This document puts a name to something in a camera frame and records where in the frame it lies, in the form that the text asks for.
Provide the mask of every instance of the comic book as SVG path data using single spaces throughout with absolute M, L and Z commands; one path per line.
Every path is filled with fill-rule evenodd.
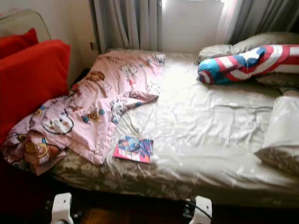
M 154 141 L 150 139 L 139 140 L 131 136 L 123 136 L 119 139 L 114 157 L 119 157 L 137 162 L 150 162 Z

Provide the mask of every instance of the gray curtain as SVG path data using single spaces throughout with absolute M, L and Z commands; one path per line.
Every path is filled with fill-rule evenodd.
M 99 53 L 108 48 L 158 50 L 159 0 L 90 0 Z
M 299 0 L 243 0 L 231 43 L 263 32 L 294 32 L 298 18 Z

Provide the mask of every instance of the pink blanket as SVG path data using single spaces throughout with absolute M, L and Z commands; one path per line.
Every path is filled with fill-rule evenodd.
M 158 97 L 163 66 L 164 55 L 100 55 L 69 96 L 48 100 L 13 127 L 1 148 L 5 159 L 37 175 L 64 158 L 67 148 L 102 164 L 122 114 Z

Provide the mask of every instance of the red cushion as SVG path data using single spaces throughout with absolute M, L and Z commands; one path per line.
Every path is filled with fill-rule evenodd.
M 44 41 L 0 59 L 0 145 L 46 100 L 67 94 L 70 47 Z
M 0 58 L 12 55 L 35 44 L 38 44 L 38 39 L 34 28 L 23 35 L 2 37 L 0 38 Z

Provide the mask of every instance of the bed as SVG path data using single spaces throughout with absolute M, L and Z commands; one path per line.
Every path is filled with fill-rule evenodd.
M 250 81 L 204 84 L 196 80 L 196 60 L 196 54 L 166 53 L 159 98 L 123 114 L 103 165 L 93 165 L 69 149 L 48 173 L 87 190 L 298 207 L 299 176 L 265 165 L 254 155 L 263 145 L 274 100 L 281 93 Z M 154 140 L 150 164 L 113 157 L 124 134 Z

